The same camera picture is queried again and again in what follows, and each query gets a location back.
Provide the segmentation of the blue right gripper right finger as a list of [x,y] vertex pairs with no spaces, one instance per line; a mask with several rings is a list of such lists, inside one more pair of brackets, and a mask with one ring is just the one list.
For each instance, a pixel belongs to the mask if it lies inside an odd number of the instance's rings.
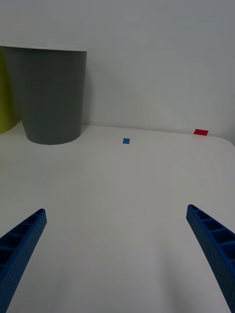
[[219,284],[230,311],[235,312],[235,234],[190,204],[189,223]]

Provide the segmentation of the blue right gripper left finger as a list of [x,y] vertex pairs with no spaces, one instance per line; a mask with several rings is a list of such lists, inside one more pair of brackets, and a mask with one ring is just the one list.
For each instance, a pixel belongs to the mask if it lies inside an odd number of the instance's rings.
[[0,312],[7,311],[46,224],[41,208],[0,238]]

